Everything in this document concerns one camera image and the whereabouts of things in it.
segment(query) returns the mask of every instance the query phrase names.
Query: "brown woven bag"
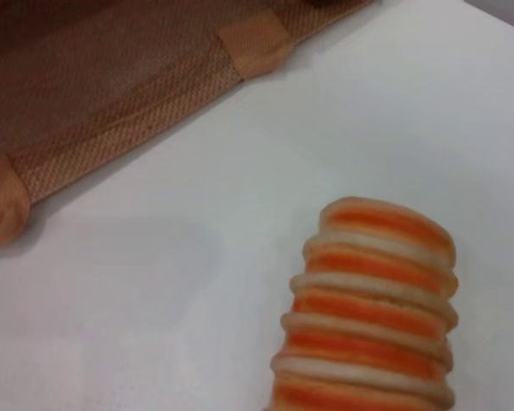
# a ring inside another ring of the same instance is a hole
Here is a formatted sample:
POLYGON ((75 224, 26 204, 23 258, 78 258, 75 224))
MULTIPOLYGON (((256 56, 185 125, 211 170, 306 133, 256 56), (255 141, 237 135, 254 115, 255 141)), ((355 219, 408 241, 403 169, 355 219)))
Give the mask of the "brown woven bag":
POLYGON ((0 0, 0 245, 31 205, 373 0, 0 0))

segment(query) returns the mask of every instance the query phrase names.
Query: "woven fabric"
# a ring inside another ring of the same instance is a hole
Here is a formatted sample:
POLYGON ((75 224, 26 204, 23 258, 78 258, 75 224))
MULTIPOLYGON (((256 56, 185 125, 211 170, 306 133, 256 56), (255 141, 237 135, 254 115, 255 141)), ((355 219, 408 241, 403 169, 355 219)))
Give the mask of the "woven fabric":
POLYGON ((1 0, 0 156, 34 204, 372 2, 1 0), (258 47, 221 41, 239 26, 258 47))

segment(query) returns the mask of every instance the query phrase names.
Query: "ridged cylinder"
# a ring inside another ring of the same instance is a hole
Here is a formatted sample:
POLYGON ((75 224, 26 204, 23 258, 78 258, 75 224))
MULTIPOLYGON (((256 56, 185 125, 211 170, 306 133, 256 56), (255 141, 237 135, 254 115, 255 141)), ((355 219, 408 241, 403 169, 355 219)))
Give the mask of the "ridged cylinder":
POLYGON ((322 211, 303 256, 268 411, 451 408, 449 233, 408 208, 349 197, 322 211))

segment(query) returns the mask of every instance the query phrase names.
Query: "striped cylindrical object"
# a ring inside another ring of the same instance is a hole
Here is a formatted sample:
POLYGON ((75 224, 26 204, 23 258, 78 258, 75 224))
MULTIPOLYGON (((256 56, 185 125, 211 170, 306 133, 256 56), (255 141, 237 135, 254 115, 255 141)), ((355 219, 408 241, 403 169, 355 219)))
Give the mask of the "striped cylindrical object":
POLYGON ((292 278, 269 411, 440 411, 455 398, 451 236, 399 205, 349 197, 320 214, 292 278))

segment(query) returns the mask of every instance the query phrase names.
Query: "white table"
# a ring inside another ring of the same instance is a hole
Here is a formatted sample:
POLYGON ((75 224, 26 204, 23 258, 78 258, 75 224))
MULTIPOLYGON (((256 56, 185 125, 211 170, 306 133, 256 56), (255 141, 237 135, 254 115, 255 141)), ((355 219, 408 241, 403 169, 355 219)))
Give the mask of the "white table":
POLYGON ((513 27, 385 0, 166 135, 0 252, 0 411, 260 411, 302 244, 346 194, 450 230, 456 410, 514 411, 513 27))

